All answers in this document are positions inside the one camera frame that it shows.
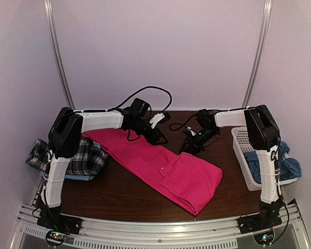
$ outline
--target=white laundry basket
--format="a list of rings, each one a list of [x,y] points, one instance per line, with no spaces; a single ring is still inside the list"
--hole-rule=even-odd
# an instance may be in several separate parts
[[[249,165],[245,160],[243,153],[249,151],[255,151],[255,149],[250,145],[248,131],[246,127],[235,127],[232,129],[233,135],[233,149],[235,151],[236,157],[241,166],[241,170],[247,184],[247,187],[250,191],[256,191],[261,189],[261,184],[255,182],[252,177]],[[289,184],[297,181],[298,178],[280,181],[280,185]]]

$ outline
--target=plaid shirt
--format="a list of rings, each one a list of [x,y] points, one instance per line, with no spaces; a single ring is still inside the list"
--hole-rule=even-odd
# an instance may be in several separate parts
[[[36,145],[26,159],[26,163],[39,170],[45,171],[47,166],[47,143],[41,139],[36,140]],[[68,175],[98,175],[105,166],[108,153],[94,146],[91,139],[81,136],[77,153],[72,157],[66,174]]]

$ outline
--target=wooden table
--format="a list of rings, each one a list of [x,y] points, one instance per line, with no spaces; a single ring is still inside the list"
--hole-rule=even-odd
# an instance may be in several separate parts
[[[171,112],[171,120],[159,126],[169,140],[166,148],[178,154],[185,135],[181,131],[169,131],[168,126],[172,122],[184,122],[192,114]],[[189,126],[200,129],[195,120]],[[260,192],[247,189],[232,144],[231,128],[222,128],[220,140],[196,154],[223,170],[223,179],[213,199],[196,217],[149,187],[113,158],[109,158],[101,175],[89,182],[65,180],[62,213],[126,222],[178,222],[258,212]]]

